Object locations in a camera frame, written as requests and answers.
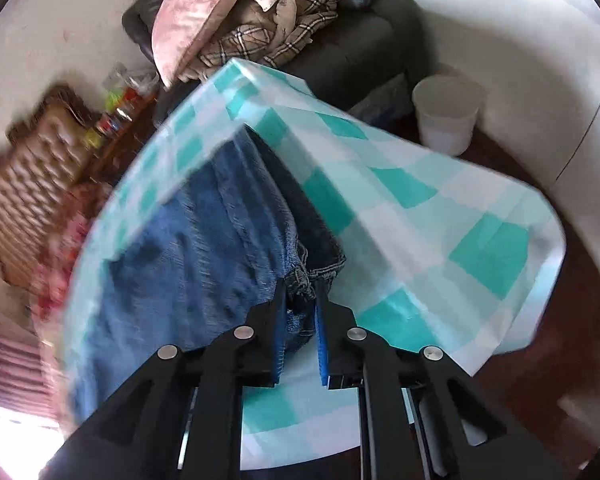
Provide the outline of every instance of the pink striped cloth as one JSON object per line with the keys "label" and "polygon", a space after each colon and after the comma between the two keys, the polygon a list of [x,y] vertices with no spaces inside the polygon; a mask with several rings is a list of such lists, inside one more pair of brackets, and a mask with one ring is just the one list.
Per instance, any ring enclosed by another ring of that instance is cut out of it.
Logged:
{"label": "pink striped cloth", "polygon": [[0,336],[0,407],[56,418],[37,346]]}

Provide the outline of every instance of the blue denim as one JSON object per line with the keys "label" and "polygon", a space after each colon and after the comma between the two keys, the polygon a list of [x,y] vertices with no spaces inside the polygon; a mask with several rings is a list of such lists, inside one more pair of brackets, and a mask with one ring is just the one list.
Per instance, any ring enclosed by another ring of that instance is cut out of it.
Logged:
{"label": "blue denim", "polygon": [[[306,197],[308,209],[302,210],[289,196],[304,194],[287,172],[290,180],[280,186],[295,214],[319,220],[299,237],[254,142],[264,144],[244,128],[237,132],[106,265],[100,309],[84,343],[87,364],[72,391],[78,422],[160,346],[200,348],[242,324],[253,305],[273,297],[279,278],[289,294],[286,350],[313,333],[307,321],[313,318],[311,282],[333,279],[344,256]],[[286,171],[270,150],[264,152],[272,171]],[[322,251],[327,238],[337,251],[320,266],[312,251]]]}

